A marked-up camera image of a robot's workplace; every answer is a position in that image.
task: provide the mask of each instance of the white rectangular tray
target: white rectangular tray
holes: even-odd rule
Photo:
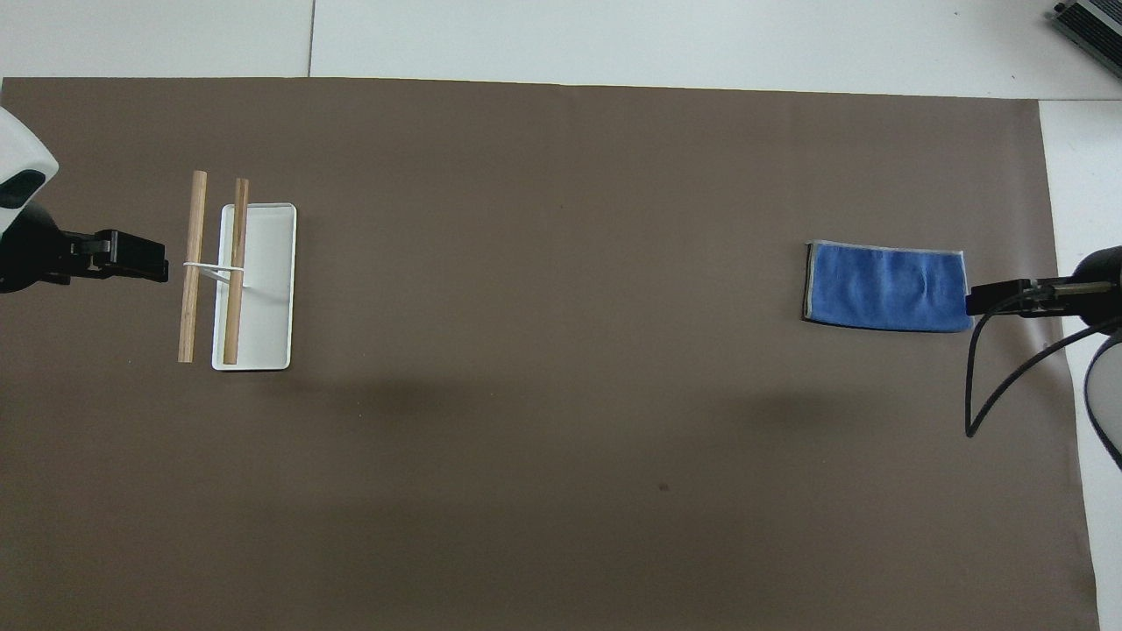
[[[222,208],[219,265],[230,265],[233,204]],[[226,304],[230,290],[214,294],[215,371],[283,371],[292,362],[292,296],[296,271],[296,207],[251,203],[246,214],[245,290],[241,295],[238,363],[223,364]]]

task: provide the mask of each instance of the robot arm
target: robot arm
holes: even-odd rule
[[[36,281],[131,276],[167,282],[164,246],[119,230],[59,230],[33,198],[58,162],[30,129],[0,108],[0,293]]]

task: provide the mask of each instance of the table surface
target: table surface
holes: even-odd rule
[[[1075,100],[1041,106],[1060,269],[1122,236],[1112,201],[1122,191],[1102,166],[1122,161],[1122,103],[1079,101],[1122,99],[1122,83],[1042,24],[1050,2],[10,4],[0,76],[353,74]],[[1068,351],[1077,385],[1095,346]],[[1085,418],[1079,431],[1101,622],[1118,631],[1122,475]]]

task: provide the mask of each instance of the wooden stick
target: wooden stick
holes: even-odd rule
[[[233,244],[231,267],[246,266],[246,216],[249,213],[249,180],[238,177],[233,192]],[[241,285],[245,272],[230,272],[230,294],[226,301],[226,344],[222,363],[238,363],[238,333],[241,329]]]
[[[191,217],[187,219],[187,263],[199,263],[203,250],[203,216],[206,211],[206,172],[196,171],[191,177]],[[195,358],[195,319],[199,316],[199,268],[185,266],[183,305],[180,309],[180,363]]]

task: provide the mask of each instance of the black device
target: black device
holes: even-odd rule
[[[120,230],[59,230],[42,205],[27,202],[0,236],[0,293],[37,281],[68,285],[74,276],[129,276],[166,283],[164,245]]]

